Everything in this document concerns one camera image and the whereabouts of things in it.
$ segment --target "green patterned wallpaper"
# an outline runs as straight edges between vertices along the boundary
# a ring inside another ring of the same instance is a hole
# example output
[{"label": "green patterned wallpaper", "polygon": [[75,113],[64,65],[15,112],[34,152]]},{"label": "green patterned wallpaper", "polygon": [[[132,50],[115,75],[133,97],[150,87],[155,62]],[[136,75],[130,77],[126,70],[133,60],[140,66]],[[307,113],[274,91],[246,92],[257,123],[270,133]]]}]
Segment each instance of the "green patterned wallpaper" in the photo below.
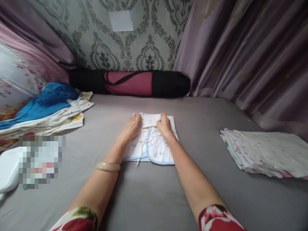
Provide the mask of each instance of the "green patterned wallpaper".
[{"label": "green patterned wallpaper", "polygon": [[[77,64],[113,71],[172,70],[193,0],[28,0]],[[134,31],[113,32],[108,11],[131,10]]]}]

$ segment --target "bed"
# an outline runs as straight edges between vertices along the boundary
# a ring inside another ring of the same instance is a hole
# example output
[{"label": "bed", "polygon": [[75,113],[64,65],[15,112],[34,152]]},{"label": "bed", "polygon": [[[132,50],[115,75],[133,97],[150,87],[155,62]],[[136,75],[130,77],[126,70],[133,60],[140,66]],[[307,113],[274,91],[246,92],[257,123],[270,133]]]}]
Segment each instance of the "bed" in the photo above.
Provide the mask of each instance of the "bed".
[{"label": "bed", "polygon": [[[249,231],[307,230],[308,181],[238,169],[219,136],[223,128],[262,131],[234,104],[218,98],[94,95],[84,126],[63,132],[58,177],[34,190],[17,188],[0,202],[0,230],[48,230],[61,217],[136,112],[175,118],[180,142]],[[100,230],[198,230],[175,166],[123,162]]]}]

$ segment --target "hand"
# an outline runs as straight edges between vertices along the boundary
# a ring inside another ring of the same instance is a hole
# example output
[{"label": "hand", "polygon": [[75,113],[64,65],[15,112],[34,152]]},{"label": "hand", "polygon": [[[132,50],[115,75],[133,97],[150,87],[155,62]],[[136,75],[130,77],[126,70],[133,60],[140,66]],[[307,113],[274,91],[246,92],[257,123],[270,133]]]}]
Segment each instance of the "hand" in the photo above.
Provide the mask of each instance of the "hand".
[{"label": "hand", "polygon": [[162,113],[161,120],[157,121],[156,127],[166,140],[174,136],[172,129],[171,129],[170,120],[168,119],[165,113]]},{"label": "hand", "polygon": [[120,137],[128,142],[130,142],[136,135],[139,134],[141,129],[141,115],[134,114],[128,123],[126,124],[125,128],[123,129]]}]

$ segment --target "bag strap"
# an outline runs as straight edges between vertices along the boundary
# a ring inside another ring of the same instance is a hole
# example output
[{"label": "bag strap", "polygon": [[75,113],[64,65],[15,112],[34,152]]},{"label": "bag strap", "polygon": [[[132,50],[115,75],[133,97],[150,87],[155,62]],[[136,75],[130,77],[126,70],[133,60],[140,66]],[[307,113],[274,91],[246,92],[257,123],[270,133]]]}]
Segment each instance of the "bag strap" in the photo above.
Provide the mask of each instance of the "bag strap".
[{"label": "bag strap", "polygon": [[137,72],[131,73],[131,74],[127,75],[127,76],[124,76],[123,78],[119,79],[115,83],[110,83],[109,79],[108,79],[109,71],[107,71],[106,72],[106,80],[105,80],[104,76],[103,76],[103,80],[104,80],[104,83],[107,84],[107,85],[111,85],[111,86],[119,85],[119,84],[124,83],[125,81],[129,80],[130,78],[134,77],[135,75],[142,73],[142,72],[148,72],[148,71],[137,71]]}]

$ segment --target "white sticky note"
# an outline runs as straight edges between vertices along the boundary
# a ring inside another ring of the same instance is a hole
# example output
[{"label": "white sticky note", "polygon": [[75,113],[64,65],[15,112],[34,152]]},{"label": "white sticky note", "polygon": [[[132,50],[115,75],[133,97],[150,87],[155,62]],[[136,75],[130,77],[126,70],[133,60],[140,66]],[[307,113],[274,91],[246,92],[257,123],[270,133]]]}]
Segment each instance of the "white sticky note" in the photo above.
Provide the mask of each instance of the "white sticky note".
[{"label": "white sticky note", "polygon": [[112,30],[116,31],[133,31],[133,21],[130,11],[113,11],[108,12]]}]

